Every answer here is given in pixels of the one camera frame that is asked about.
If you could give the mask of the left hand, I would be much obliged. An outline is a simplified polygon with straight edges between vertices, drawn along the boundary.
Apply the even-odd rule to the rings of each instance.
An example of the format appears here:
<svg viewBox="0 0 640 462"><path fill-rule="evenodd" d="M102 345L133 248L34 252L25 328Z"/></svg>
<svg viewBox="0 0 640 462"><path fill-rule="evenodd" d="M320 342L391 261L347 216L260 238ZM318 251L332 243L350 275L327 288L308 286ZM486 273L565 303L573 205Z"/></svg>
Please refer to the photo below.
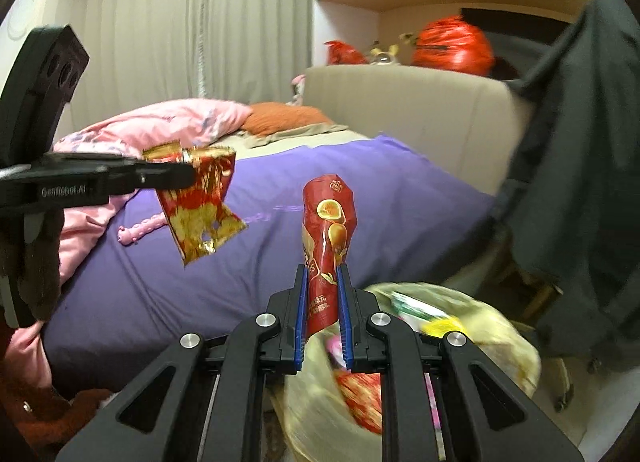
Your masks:
<svg viewBox="0 0 640 462"><path fill-rule="evenodd" d="M63 225L63 210L49 210L37 237L26 243L24 215L1 218L1 274L16 282L17 293L38 321L51 319L61 295L58 248Z"/></svg>

